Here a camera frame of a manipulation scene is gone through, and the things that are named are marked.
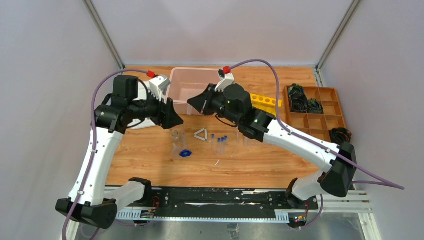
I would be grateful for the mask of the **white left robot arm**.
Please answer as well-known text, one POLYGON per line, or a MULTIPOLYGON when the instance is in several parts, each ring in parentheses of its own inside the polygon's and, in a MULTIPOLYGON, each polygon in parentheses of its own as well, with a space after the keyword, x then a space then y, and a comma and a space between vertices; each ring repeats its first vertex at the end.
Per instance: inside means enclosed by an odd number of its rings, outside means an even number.
POLYGON ((105 186, 115 152, 135 120, 151 120, 165 130, 183 124, 173 100, 165 97, 170 83, 165 75, 155 75, 148 82, 130 75, 114 78, 112 93, 93 107, 83 165, 68 197, 56 203, 59 213, 68 220, 106 230, 128 205, 137 202, 146 207, 152 203, 149 180, 133 177, 109 193, 105 193, 105 186))

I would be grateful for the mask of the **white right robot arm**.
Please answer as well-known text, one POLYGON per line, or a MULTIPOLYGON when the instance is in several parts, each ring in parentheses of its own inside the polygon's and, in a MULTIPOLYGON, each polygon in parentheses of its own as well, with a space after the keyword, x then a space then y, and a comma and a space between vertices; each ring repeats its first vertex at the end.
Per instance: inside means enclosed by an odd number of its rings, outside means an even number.
POLYGON ((232 122, 243 136, 284 148, 318 167, 303 178, 294 178, 285 192, 286 204, 298 209, 311 197, 329 194, 344 198, 353 182, 356 167, 352 144, 322 141, 279 120, 275 115, 253 106, 251 95, 239 84, 217 91, 209 84, 187 103, 204 116, 216 115, 232 122))

